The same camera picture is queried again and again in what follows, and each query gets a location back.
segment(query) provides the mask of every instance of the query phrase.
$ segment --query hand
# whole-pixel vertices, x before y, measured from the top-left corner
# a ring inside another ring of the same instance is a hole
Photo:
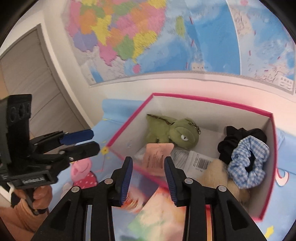
[[[14,193],[22,199],[26,199],[24,190],[15,189]],[[42,186],[38,187],[33,194],[35,201],[33,202],[34,209],[46,209],[48,208],[52,200],[52,187],[51,186]]]

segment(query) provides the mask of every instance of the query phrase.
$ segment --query green dinosaur plush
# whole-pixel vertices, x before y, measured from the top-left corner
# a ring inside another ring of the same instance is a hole
[[[149,133],[147,143],[173,142],[186,150],[196,146],[200,129],[190,118],[177,120],[164,115],[146,116]]]

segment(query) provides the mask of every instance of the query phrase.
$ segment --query box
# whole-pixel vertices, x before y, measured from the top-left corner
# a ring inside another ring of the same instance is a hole
[[[251,189],[248,213],[256,221],[265,215],[272,193],[276,173],[277,147],[273,114],[250,106],[224,100],[179,94],[153,93],[118,130],[107,144],[110,151],[124,160],[135,155],[145,146],[148,123],[147,114],[165,115],[182,119],[189,117],[200,127],[201,135],[194,151],[218,158],[217,146],[224,139],[225,127],[262,129],[267,136],[270,156],[264,164],[264,181]],[[160,186],[167,187],[164,178],[154,177],[145,172],[137,163],[134,169],[149,176]]]

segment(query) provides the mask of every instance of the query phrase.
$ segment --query map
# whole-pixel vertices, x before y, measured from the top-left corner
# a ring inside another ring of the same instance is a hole
[[[259,0],[68,0],[89,85],[151,73],[218,73],[294,95],[295,44]]]

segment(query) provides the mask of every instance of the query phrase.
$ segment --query plush toy eye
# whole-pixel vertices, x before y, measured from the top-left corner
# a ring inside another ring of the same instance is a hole
[[[182,139],[183,141],[188,141],[188,139],[187,139],[184,135],[181,135],[181,139]]]

